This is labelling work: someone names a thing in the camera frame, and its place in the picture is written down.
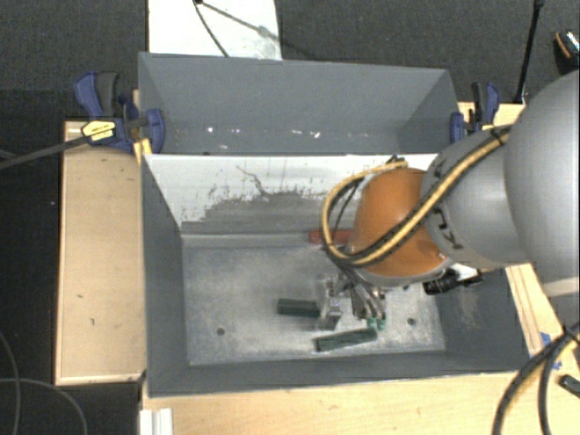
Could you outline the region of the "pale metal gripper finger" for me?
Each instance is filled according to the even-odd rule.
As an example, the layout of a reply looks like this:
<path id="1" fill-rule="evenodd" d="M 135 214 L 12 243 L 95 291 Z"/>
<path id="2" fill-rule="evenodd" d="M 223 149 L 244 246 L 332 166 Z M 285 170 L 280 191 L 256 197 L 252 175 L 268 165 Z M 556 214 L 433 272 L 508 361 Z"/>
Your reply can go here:
<path id="1" fill-rule="evenodd" d="M 316 292 L 319 299 L 329 299 L 336 297 L 336 277 L 325 277 L 316 281 Z"/>
<path id="2" fill-rule="evenodd" d="M 319 304 L 319 330 L 335 330 L 342 318 L 340 302 L 336 298 L 325 298 Z"/>

